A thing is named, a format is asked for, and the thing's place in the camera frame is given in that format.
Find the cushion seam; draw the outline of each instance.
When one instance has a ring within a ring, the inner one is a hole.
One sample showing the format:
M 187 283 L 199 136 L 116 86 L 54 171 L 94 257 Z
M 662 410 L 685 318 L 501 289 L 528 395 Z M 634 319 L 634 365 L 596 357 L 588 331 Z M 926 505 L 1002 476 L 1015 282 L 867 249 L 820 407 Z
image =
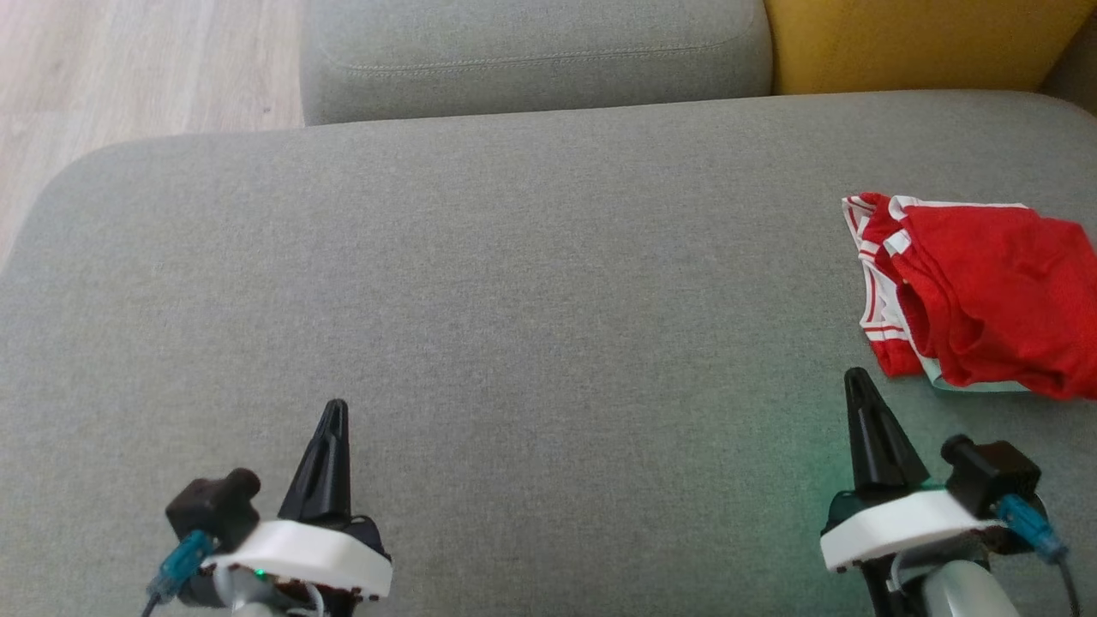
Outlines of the cushion seam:
M 530 66 L 558 61 L 585 61 L 596 59 L 607 59 L 617 57 L 641 57 L 641 56 L 663 56 L 678 54 L 699 54 L 712 52 L 746 36 L 758 20 L 758 7 L 753 4 L 750 21 L 735 36 L 715 43 L 701 43 L 697 45 L 661 45 L 653 47 L 624 47 L 619 49 L 598 49 L 593 52 L 562 52 L 559 54 L 546 54 L 539 56 L 516 56 L 502 58 L 478 58 L 474 60 L 456 60 L 452 63 L 425 63 L 418 65 L 348 65 L 337 60 L 328 49 L 319 43 L 320 37 L 314 35 L 315 47 L 324 56 L 324 59 L 333 68 L 348 72 L 362 74 L 406 74 L 406 72 L 453 72 L 460 70 L 477 70 L 485 68 L 498 68 L 508 66 Z

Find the light green fabric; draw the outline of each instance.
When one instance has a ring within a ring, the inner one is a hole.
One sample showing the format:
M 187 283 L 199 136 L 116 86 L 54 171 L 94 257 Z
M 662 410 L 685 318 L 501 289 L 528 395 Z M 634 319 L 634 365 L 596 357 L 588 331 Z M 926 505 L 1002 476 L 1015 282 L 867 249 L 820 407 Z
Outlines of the light green fabric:
M 314 0 L 308 124 L 768 94 L 761 0 Z
M 1093 606 L 1097 408 L 883 378 L 837 204 L 1020 201 L 1094 234 L 1094 169 L 1090 117 L 979 92 L 95 153 L 0 279 L 0 615 L 136 615 L 173 494 L 246 465 L 273 516 L 333 396 L 396 568 L 369 615 L 864 615 L 818 550 L 858 364 L 938 481 L 958 431 L 1043 468 Z M 1065 614 L 1051 569 L 996 568 Z

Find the folded clothes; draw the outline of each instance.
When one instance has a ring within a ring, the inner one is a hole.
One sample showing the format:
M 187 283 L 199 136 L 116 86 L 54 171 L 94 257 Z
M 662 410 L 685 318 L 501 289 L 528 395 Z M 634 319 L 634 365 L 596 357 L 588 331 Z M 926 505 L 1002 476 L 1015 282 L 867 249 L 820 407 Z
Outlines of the folded clothes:
M 1019 203 L 842 200 L 884 372 L 954 390 L 1097 399 L 1097 257 Z

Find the yellow cushion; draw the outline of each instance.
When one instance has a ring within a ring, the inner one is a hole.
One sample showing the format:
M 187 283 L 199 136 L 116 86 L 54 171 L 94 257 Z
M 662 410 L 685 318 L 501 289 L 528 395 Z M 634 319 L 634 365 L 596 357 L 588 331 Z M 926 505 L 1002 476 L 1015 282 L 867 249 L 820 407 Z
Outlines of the yellow cushion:
M 1097 0 L 766 0 L 778 94 L 1034 90 Z

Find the wooden floor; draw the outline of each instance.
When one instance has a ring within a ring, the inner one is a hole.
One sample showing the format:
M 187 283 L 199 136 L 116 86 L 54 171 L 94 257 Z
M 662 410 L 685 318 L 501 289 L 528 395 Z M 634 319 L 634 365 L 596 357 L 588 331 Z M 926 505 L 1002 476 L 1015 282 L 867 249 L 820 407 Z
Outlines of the wooden floor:
M 301 126 L 301 0 L 0 0 L 0 266 L 93 149 Z

